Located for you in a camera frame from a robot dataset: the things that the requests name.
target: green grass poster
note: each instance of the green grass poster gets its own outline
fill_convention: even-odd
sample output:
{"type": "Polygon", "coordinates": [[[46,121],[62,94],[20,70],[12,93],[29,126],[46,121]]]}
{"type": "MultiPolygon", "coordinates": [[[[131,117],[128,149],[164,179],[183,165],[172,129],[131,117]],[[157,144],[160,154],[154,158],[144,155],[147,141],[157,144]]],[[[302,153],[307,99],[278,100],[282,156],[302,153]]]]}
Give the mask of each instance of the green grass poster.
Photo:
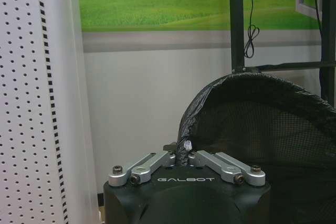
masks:
{"type": "MultiPolygon", "coordinates": [[[[309,5],[313,0],[305,0],[309,5]]],[[[245,27],[251,0],[244,0],[245,27]]],[[[229,30],[229,0],[80,0],[83,31],[229,30]]],[[[317,29],[296,0],[255,0],[260,29],[317,29]]]]}

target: black mesh bin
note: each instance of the black mesh bin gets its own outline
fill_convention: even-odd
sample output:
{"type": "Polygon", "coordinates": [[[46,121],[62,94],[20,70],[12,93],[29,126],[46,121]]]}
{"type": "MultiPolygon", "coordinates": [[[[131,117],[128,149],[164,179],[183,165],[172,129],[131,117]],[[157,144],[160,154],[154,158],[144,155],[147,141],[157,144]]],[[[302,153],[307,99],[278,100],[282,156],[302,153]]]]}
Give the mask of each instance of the black mesh bin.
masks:
{"type": "Polygon", "coordinates": [[[270,223],[336,223],[336,110],[318,96],[261,73],[222,77],[185,111],[178,165],[187,140],[260,165],[272,186],[270,223]]]}

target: bolt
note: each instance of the bolt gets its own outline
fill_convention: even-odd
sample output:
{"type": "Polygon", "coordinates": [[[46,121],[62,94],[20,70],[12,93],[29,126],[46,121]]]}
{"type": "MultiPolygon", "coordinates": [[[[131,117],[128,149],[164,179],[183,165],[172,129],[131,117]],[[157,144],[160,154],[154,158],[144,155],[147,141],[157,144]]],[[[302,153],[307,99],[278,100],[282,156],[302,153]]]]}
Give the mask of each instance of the bolt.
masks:
{"type": "Polygon", "coordinates": [[[113,174],[116,174],[116,175],[121,174],[122,173],[122,166],[121,165],[116,165],[116,166],[113,167],[112,170],[113,170],[113,174]]]}
{"type": "Polygon", "coordinates": [[[242,185],[244,183],[244,176],[242,174],[237,174],[234,177],[233,181],[236,185],[242,185]]]}
{"type": "Polygon", "coordinates": [[[137,186],[140,182],[140,177],[137,174],[132,174],[130,177],[130,182],[133,186],[137,186]]]}
{"type": "Polygon", "coordinates": [[[251,166],[251,172],[260,173],[261,172],[261,167],[259,165],[253,165],[253,166],[251,166]]]}

